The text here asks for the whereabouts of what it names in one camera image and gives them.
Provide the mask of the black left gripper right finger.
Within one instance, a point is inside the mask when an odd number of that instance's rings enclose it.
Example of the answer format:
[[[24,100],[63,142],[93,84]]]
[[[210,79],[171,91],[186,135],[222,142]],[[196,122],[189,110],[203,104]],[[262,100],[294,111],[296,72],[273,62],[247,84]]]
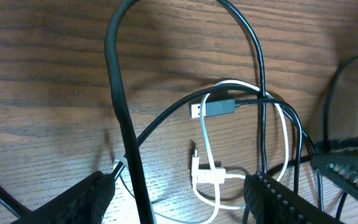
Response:
[[[339,223],[271,176],[260,172],[246,176],[244,200],[246,209],[257,223]]]

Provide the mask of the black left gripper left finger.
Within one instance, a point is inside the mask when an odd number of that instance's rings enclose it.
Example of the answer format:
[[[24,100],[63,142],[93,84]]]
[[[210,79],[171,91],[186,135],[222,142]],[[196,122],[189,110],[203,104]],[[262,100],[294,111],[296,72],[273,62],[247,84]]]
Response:
[[[96,171],[12,224],[101,223],[114,194],[114,175]]]

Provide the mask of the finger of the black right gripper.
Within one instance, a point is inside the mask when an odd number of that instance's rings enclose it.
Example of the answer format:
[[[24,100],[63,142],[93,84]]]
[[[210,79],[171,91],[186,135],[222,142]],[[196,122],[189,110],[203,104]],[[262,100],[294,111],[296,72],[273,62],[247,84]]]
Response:
[[[358,154],[318,154],[312,158],[311,165],[358,200]]]
[[[317,151],[323,151],[325,147],[328,147],[329,150],[358,147],[358,137],[347,139],[329,139],[327,141],[319,141],[315,143]]]

